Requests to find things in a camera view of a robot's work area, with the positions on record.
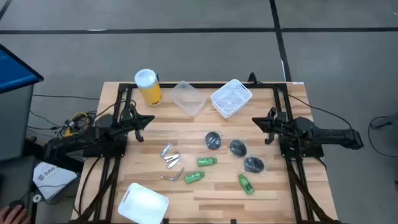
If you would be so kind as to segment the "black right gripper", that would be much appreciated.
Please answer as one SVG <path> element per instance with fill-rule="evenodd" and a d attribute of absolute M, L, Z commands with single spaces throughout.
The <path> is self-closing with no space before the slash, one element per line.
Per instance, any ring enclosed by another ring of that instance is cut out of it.
<path fill-rule="evenodd" d="M 277 108 L 272 107 L 269 111 L 269 116 L 263 118 L 252 118 L 252 121 L 261 129 L 263 133 L 268 133 L 265 139 L 265 144 L 270 145 L 274 141 L 275 132 L 280 132 L 282 123 L 275 119 Z"/>

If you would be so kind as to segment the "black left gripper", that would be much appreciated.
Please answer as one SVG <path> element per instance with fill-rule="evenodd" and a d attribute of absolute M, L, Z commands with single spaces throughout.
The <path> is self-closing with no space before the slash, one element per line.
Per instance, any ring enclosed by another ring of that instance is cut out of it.
<path fill-rule="evenodd" d="M 144 142 L 144 138 L 141 134 L 141 130 L 154 120 L 154 115 L 141 115 L 136 111 L 134 104 L 129 105 L 130 112 L 123 113 L 123 128 L 128 131 L 134 131 L 136 140 L 138 142 Z"/>

